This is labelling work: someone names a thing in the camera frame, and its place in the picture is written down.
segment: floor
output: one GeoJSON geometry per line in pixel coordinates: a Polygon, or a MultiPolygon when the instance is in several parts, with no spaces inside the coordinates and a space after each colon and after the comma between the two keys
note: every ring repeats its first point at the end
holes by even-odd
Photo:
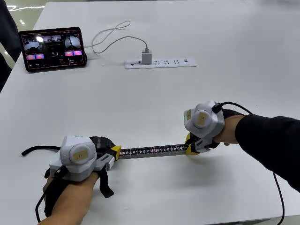
{"type": "MultiPolygon", "coordinates": [[[[15,20],[18,30],[31,30],[39,18],[46,2],[56,1],[84,1],[84,0],[5,0],[7,7],[15,20]]],[[[14,66],[14,61],[0,45],[0,53],[2,53],[10,67],[14,66]]],[[[279,219],[273,219],[259,223],[259,225],[276,225],[279,219]]],[[[286,217],[283,225],[296,225],[300,224],[300,216],[286,217]]]]}

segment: person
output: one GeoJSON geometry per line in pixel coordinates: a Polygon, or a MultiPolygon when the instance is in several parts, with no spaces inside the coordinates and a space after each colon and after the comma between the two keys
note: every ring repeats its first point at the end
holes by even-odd
{"type": "MultiPolygon", "coordinates": [[[[16,62],[21,53],[21,42],[18,35],[17,26],[11,17],[6,3],[4,0],[0,0],[0,42],[7,51],[7,53],[16,62]]],[[[3,55],[0,54],[0,92],[8,79],[11,68],[5,61],[3,55]]]]}
{"type": "MultiPolygon", "coordinates": [[[[214,141],[238,143],[245,152],[287,180],[291,187],[300,192],[299,137],[300,120],[233,115],[225,119],[225,126],[214,141]]],[[[89,210],[97,179],[98,175],[92,173],[83,182],[68,185],[55,203],[52,215],[40,224],[80,224],[89,210]]]]}

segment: measuring tape blade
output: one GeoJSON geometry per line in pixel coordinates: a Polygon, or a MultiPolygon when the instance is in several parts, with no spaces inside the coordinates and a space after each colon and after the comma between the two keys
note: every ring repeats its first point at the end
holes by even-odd
{"type": "Polygon", "coordinates": [[[187,144],[174,144],[143,148],[121,149],[119,159],[184,155],[186,153],[187,148],[187,144]]]}

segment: power outlet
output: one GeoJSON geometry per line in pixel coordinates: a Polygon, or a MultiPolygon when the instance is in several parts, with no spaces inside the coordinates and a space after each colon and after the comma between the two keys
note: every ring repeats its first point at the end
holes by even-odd
{"type": "Polygon", "coordinates": [[[196,67],[192,58],[153,59],[151,64],[144,65],[141,60],[125,61],[126,69],[166,68],[166,67],[196,67]]]}

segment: black wire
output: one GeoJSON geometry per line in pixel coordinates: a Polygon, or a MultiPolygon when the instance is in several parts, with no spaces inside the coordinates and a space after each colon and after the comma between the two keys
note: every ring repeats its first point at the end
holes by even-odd
{"type": "Polygon", "coordinates": [[[31,153],[32,151],[38,150],[38,149],[48,149],[48,150],[54,150],[54,151],[59,151],[60,147],[58,146],[44,146],[44,145],[39,145],[39,146],[34,146],[31,148],[26,149],[24,152],[22,152],[22,156],[26,156],[27,154],[31,153]]]}
{"type": "MultiPolygon", "coordinates": [[[[218,105],[216,105],[216,107],[220,107],[222,108],[222,106],[224,105],[235,105],[243,110],[245,110],[247,113],[249,114],[253,114],[252,112],[250,112],[248,109],[246,109],[245,107],[237,104],[237,103],[234,103],[234,102],[222,102],[218,105]]],[[[281,189],[280,189],[280,186],[278,184],[278,180],[277,180],[277,177],[276,177],[276,174],[273,172],[273,177],[274,177],[274,180],[275,180],[275,183],[276,183],[276,186],[277,186],[277,189],[278,189],[278,192],[279,192],[279,197],[280,197],[280,201],[281,201],[281,206],[282,206],[282,216],[281,216],[281,219],[279,221],[279,223],[277,225],[281,225],[283,220],[285,219],[285,203],[283,201],[283,197],[282,197],[282,193],[281,193],[281,189]]]]}
{"type": "Polygon", "coordinates": [[[239,108],[245,110],[247,113],[253,114],[253,113],[251,113],[248,109],[246,109],[245,107],[243,107],[243,106],[241,106],[241,105],[239,105],[239,104],[237,104],[237,103],[234,103],[234,102],[223,102],[223,103],[218,104],[217,106],[218,106],[218,107],[222,107],[222,106],[224,106],[224,105],[235,105],[235,106],[237,106],[237,107],[239,107],[239,108]]]}
{"type": "Polygon", "coordinates": [[[46,194],[47,194],[47,192],[48,192],[48,190],[49,190],[49,187],[50,187],[50,185],[53,183],[53,181],[54,181],[54,180],[52,180],[52,181],[50,182],[50,184],[49,184],[48,187],[46,188],[45,192],[43,193],[43,195],[41,196],[41,198],[40,198],[39,201],[37,202],[35,211],[36,211],[36,216],[37,216],[37,222],[38,222],[38,223],[41,222],[41,219],[40,219],[39,213],[38,213],[38,208],[39,208],[40,204],[42,203],[43,199],[45,198],[45,196],[46,196],[46,194]]]}

